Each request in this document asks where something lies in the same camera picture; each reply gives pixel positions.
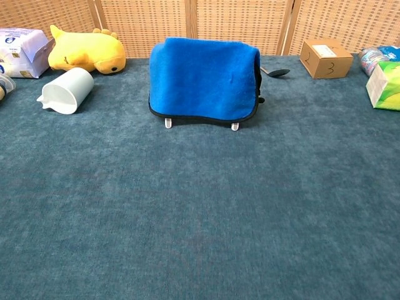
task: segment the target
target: yellow plush toy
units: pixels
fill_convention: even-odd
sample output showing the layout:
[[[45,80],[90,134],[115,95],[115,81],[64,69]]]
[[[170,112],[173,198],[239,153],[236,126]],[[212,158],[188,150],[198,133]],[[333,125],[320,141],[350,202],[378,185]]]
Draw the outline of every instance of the yellow plush toy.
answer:
[[[117,34],[107,29],[95,29],[92,33],[65,32],[50,26],[56,45],[49,55],[53,69],[68,71],[80,67],[88,72],[97,69],[110,74],[125,68],[126,56]]]

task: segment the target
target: blue fleece blanket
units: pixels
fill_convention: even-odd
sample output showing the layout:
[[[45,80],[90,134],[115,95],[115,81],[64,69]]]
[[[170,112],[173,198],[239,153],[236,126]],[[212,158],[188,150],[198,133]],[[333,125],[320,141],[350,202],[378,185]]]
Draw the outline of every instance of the blue fleece blanket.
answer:
[[[170,37],[150,57],[150,110],[164,118],[239,122],[254,115],[260,53],[242,42]]]

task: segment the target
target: teal carpet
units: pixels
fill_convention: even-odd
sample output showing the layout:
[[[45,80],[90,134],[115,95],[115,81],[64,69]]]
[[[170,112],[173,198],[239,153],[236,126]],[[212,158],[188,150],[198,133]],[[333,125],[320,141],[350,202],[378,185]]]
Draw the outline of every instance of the teal carpet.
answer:
[[[263,57],[238,132],[148,108],[147,60],[76,114],[18,79],[0,104],[0,299],[399,299],[400,112],[357,60],[314,80]]]

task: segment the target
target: woven panel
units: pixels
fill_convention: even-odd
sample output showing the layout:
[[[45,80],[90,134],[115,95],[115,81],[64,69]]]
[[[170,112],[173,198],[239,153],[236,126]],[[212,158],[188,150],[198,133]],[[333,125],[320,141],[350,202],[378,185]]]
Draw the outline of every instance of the woven panel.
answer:
[[[50,38],[52,24],[73,32],[91,32],[98,26],[87,0],[1,1],[0,28],[41,29]]]
[[[106,27],[118,34],[129,58],[148,58],[166,37],[186,36],[184,0],[100,2]]]
[[[366,46],[395,45],[400,39],[400,1],[302,0],[288,54],[299,54],[310,38],[337,39],[354,53]]]
[[[197,0],[198,38],[242,41],[262,54],[276,54],[287,2]]]

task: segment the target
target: cardboard box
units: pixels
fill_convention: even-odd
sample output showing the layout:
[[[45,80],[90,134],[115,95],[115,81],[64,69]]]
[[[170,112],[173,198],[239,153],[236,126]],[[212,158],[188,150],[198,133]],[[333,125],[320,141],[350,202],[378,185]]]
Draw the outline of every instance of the cardboard box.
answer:
[[[54,40],[41,30],[0,29],[0,73],[14,78],[39,78],[49,67]]]
[[[366,87],[373,108],[400,111],[400,62],[378,62]]]
[[[306,40],[300,54],[300,61],[314,79],[346,77],[353,59],[335,39]]]

